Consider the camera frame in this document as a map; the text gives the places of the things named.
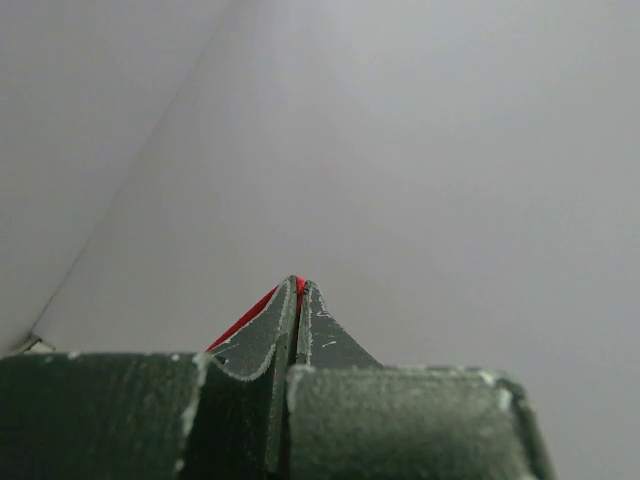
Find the dark green metal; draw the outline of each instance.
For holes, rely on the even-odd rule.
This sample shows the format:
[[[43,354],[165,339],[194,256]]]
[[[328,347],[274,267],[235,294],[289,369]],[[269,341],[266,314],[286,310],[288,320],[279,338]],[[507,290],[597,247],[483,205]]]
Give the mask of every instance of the dark green metal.
[[[293,367],[291,480],[551,480],[514,385],[459,368]]]
[[[201,361],[113,354],[2,359],[0,478],[178,478],[190,433],[185,412],[199,404]]]
[[[320,287],[305,285],[296,363],[320,368],[382,368],[327,310]]]

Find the metal tool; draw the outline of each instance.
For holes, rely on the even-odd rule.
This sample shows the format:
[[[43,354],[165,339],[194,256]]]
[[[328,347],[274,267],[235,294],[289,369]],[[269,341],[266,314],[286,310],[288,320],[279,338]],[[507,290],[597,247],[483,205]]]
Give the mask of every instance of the metal tool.
[[[208,353],[0,361],[2,479],[552,480],[522,387],[383,367],[290,277]]]

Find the ceiling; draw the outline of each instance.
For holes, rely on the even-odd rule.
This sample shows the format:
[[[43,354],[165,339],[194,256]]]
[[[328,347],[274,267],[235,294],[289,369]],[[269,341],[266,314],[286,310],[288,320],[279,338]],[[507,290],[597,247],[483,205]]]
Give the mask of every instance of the ceiling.
[[[0,351],[64,279],[228,4],[0,2]]]

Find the gray background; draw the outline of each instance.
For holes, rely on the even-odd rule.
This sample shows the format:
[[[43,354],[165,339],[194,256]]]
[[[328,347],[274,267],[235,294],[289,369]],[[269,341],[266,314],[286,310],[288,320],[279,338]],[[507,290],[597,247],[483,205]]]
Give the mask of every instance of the gray background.
[[[233,2],[36,332],[202,349],[297,273],[382,362],[519,376],[560,478],[637,478],[639,14]]]
[[[33,327],[229,3],[0,1],[0,352]]]

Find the white wall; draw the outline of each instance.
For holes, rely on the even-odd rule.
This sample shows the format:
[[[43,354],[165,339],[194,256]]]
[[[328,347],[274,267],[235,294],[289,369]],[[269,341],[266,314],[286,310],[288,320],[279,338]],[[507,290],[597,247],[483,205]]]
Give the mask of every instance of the white wall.
[[[0,353],[63,281],[228,3],[0,1]]]
[[[381,361],[530,389],[559,478],[631,480],[638,7],[234,4],[36,331],[204,348],[289,273]]]

